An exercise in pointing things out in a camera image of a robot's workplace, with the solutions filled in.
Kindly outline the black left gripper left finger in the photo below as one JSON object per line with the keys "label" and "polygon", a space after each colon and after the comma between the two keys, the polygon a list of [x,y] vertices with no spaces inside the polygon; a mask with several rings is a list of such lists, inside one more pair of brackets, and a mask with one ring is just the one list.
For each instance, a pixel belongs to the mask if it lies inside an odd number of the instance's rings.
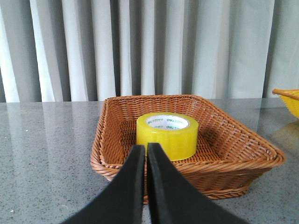
{"label": "black left gripper left finger", "polygon": [[64,224],[140,224],[145,147],[134,145],[118,174],[86,207]]}

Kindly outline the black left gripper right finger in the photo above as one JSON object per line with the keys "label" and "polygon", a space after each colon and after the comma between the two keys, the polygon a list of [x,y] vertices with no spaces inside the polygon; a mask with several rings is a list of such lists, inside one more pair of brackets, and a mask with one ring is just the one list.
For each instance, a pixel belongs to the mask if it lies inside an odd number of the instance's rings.
{"label": "black left gripper right finger", "polygon": [[244,224],[198,192],[173,166],[158,143],[148,145],[147,189],[154,224]]}

